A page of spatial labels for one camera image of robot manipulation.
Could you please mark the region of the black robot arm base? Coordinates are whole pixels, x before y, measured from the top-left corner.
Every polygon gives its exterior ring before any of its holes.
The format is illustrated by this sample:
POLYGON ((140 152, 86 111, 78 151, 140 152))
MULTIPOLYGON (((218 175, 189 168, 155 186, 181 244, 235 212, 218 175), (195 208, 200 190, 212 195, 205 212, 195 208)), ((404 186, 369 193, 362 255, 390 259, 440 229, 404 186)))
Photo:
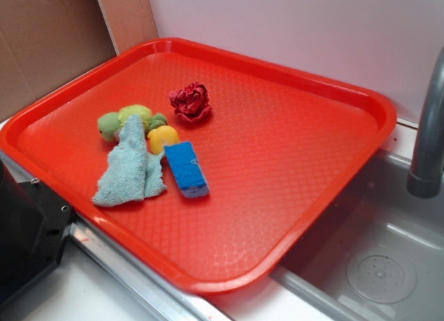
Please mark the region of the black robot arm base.
POLYGON ((59 265, 72 206, 43 182, 17 182, 1 164, 1 307, 59 265))

